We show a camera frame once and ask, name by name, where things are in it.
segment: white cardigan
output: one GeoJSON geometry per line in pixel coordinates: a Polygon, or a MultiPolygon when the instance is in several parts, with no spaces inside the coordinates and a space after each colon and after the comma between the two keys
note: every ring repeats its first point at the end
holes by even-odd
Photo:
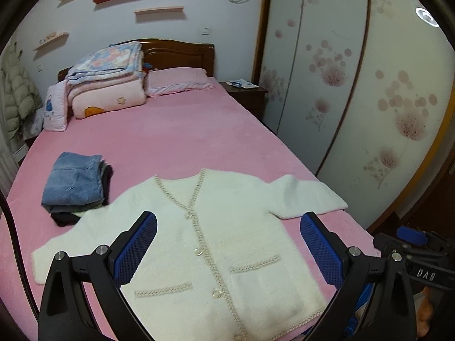
{"type": "MultiPolygon", "coordinates": [[[[186,219],[150,178],[36,250],[36,282],[45,283],[59,250],[89,254],[152,211],[158,232],[121,291],[155,340],[274,340],[320,315],[325,299],[277,217],[322,214],[346,203],[322,182],[291,175],[265,183],[234,172],[201,173],[195,219],[186,219]]],[[[187,205],[199,176],[162,184],[187,205]]]]}

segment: puffer jacket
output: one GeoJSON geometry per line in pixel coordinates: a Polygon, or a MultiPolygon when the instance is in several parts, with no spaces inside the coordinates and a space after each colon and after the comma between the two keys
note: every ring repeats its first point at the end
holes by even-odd
{"type": "Polygon", "coordinates": [[[38,89],[19,62],[16,42],[11,43],[1,61],[5,107],[5,126],[11,139],[19,131],[21,120],[43,106],[38,89]]]}

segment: pink bedsheet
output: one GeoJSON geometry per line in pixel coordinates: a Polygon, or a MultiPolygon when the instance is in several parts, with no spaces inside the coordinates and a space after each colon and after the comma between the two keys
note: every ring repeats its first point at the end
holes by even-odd
{"type": "MultiPolygon", "coordinates": [[[[42,191],[54,161],[63,151],[84,155],[101,154],[112,165],[110,199],[157,174],[162,178],[185,178],[201,168],[236,171],[272,181],[284,174],[302,180],[316,178],[248,111],[214,82],[210,90],[193,90],[148,99],[142,106],[72,119],[65,132],[43,131],[24,160],[8,196],[21,244],[27,275],[36,301],[43,286],[33,281],[30,254],[50,238],[70,227],[55,225],[40,206],[42,191]]],[[[356,245],[366,254],[377,254],[372,237],[344,211],[322,215],[322,222],[336,232],[347,246],[356,245]]],[[[302,255],[309,263],[324,295],[327,285],[299,233],[299,219],[283,221],[302,255]]],[[[11,240],[4,218],[0,221],[0,297],[22,331],[37,340],[37,323],[22,289],[11,240]]],[[[114,337],[94,301],[89,300],[101,330],[114,337]]],[[[286,335],[290,340],[310,324],[286,335]]]]}

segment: sliding wardrobe door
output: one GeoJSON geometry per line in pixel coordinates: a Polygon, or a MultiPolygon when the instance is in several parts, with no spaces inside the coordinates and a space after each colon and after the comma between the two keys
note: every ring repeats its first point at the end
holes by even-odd
{"type": "Polygon", "coordinates": [[[314,174],[346,107],[362,51],[368,0],[304,0],[278,137],[314,174]]]}
{"type": "Polygon", "coordinates": [[[259,84],[266,88],[264,123],[277,132],[294,62],[303,0],[271,0],[259,84]]]}
{"type": "Polygon", "coordinates": [[[454,70],[451,45],[418,0],[371,0],[359,79],[318,174],[364,228],[403,191],[451,115],[454,70]]]}

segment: stack of folded clothes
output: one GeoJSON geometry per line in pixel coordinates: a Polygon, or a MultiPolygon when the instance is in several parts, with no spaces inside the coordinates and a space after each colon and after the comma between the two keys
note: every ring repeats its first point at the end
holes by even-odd
{"type": "Polygon", "coordinates": [[[41,204],[57,225],[75,224],[81,212],[108,204],[112,172],[101,155],[64,152],[54,163],[41,204]]]}
{"type": "Polygon", "coordinates": [[[65,77],[68,106],[76,118],[142,105],[142,45],[113,45],[79,60],[65,77]]]}

